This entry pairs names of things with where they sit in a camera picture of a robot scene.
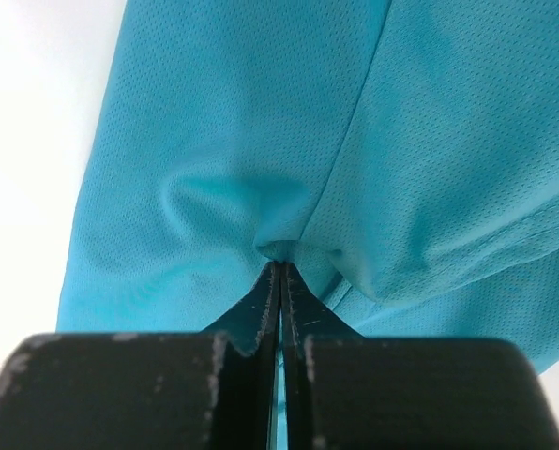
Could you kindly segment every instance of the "white background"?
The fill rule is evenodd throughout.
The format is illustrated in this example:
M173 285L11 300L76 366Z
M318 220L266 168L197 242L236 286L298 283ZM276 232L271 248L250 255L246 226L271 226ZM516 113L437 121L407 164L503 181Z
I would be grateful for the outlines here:
M54 329L124 0L0 0L0 366ZM541 376L559 421L559 363Z

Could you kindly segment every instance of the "turquoise t-shirt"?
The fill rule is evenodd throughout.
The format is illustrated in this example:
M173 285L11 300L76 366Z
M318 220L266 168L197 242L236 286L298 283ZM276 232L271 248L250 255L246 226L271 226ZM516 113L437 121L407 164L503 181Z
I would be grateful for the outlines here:
M559 0L129 0L58 329L200 330L268 259L556 361Z

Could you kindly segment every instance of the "blue fabric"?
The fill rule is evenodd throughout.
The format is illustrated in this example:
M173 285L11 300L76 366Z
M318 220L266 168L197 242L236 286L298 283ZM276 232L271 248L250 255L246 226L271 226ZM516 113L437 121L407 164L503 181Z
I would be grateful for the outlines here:
M58 329L199 330L268 258L556 361L559 0L129 0Z

